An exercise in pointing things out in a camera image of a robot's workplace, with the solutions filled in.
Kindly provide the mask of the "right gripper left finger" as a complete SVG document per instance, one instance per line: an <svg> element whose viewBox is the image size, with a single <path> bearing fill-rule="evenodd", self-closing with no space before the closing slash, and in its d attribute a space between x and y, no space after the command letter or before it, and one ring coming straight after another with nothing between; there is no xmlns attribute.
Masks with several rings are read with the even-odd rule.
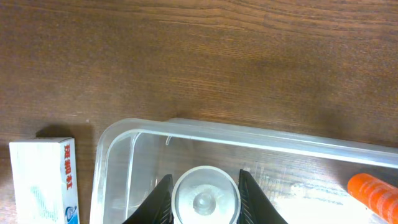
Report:
<svg viewBox="0 0 398 224"><path fill-rule="evenodd" d="M172 191L173 178L167 174L123 224L173 224Z"/></svg>

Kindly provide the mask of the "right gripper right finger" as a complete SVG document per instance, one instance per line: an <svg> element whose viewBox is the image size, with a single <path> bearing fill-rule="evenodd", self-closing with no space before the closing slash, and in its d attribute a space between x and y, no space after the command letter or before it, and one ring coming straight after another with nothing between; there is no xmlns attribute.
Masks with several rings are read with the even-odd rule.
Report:
<svg viewBox="0 0 398 224"><path fill-rule="evenodd" d="M287 224L248 171L239 171L238 189L241 198L238 224Z"/></svg>

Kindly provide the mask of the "white lotion bottle clear cap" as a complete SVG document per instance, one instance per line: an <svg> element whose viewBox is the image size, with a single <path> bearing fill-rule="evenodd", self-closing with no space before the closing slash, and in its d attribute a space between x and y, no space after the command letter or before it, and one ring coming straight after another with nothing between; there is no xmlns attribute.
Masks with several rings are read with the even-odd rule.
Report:
<svg viewBox="0 0 398 224"><path fill-rule="evenodd" d="M174 185L171 209L179 224L235 224L241 198L238 186L225 171L198 166L186 171Z"/></svg>

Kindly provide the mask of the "orange tube white cap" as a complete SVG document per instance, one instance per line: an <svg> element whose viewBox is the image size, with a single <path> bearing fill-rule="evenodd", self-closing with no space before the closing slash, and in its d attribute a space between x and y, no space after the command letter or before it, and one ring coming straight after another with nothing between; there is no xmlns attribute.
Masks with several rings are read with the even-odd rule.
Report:
<svg viewBox="0 0 398 224"><path fill-rule="evenodd" d="M369 174L360 173L350 178L347 190L380 218L397 224L397 187Z"/></svg>

